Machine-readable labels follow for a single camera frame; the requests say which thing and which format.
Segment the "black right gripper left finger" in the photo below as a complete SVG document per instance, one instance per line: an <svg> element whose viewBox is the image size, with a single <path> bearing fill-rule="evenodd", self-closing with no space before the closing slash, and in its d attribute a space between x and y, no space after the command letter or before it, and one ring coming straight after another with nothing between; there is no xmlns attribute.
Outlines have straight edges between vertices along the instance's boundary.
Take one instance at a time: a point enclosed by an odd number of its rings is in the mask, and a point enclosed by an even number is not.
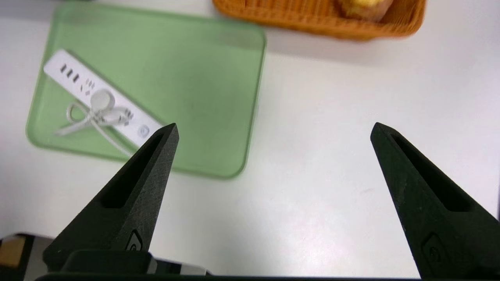
<svg viewBox="0 0 500 281"><path fill-rule="evenodd" d="M79 250L149 250L179 139L171 123L139 148L44 250L49 271Z"/></svg>

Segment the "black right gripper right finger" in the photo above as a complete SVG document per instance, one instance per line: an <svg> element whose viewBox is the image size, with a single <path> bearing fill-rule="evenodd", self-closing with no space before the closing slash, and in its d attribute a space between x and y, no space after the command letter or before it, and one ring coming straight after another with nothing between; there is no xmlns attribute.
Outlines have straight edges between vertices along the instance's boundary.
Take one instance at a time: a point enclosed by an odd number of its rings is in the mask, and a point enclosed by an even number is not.
<svg viewBox="0 0 500 281"><path fill-rule="evenodd" d="M370 141L420 277L499 279L499 221L395 129Z"/></svg>

